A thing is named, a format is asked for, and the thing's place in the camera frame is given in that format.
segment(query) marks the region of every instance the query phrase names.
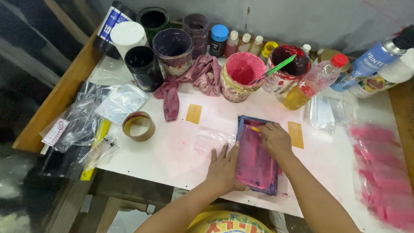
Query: hand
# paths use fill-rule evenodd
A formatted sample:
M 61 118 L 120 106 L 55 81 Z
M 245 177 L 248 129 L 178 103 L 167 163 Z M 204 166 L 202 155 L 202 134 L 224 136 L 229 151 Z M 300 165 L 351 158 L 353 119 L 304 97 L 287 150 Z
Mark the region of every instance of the hand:
M 229 145 L 226 143 L 217 157 L 216 149 L 211 151 L 211 163 L 208 167 L 206 180 L 204 181 L 216 190 L 218 197 L 231 191 L 246 191 L 249 186 L 236 180 L 236 169 L 239 155 L 239 142 L 227 153 Z
M 262 137 L 263 146 L 274 160 L 293 155 L 290 135 L 279 123 L 266 123 L 258 127 Z

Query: packing tape roll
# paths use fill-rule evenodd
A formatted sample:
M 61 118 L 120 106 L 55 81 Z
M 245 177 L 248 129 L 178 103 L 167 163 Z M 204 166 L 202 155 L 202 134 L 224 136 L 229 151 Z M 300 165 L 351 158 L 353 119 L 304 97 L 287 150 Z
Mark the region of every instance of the packing tape roll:
M 132 127 L 133 124 L 136 124 L 137 121 L 142 120 L 142 119 L 149 119 L 151 121 L 147 131 L 145 131 L 143 134 L 138 135 L 138 136 L 132 136 L 130 134 L 130 129 Z M 146 112 L 133 112 L 131 114 L 129 114 L 124 122 L 122 123 L 122 131 L 125 133 L 125 135 L 127 135 L 128 137 L 130 137 L 132 140 L 134 141 L 146 141 L 149 138 L 152 137 L 152 135 L 155 132 L 155 124 L 152 121 L 151 117 L 148 115 L 148 113 Z

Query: yellow bottle cap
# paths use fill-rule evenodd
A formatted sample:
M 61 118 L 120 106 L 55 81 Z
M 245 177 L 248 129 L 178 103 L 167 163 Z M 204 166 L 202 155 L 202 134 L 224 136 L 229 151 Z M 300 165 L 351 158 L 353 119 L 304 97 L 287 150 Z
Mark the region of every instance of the yellow bottle cap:
M 273 51 L 274 48 L 278 47 L 279 45 L 276 42 L 269 41 L 263 46 L 262 55 L 265 58 L 268 58 L 270 53 Z

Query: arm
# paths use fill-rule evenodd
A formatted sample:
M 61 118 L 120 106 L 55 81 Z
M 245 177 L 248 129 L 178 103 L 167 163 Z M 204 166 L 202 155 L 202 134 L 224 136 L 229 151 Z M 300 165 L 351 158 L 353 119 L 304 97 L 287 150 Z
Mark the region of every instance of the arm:
M 197 215 L 215 199 L 231 191 L 244 191 L 248 187 L 236 180 L 239 144 L 227 153 L 226 143 L 220 155 L 212 150 L 206 180 L 182 197 L 149 217 L 135 233 L 184 233 Z
M 342 205 L 293 154 L 290 135 L 278 124 L 259 127 L 263 145 L 292 184 L 305 221 L 313 232 L 360 233 Z

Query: green jar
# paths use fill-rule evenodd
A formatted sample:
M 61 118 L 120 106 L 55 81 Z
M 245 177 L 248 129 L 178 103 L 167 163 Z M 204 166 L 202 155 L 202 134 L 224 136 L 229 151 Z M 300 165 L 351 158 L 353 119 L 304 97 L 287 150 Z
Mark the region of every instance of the green jar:
M 167 11 L 160 7 L 142 9 L 137 15 L 136 22 L 144 27 L 151 48 L 154 36 L 158 32 L 171 27 Z

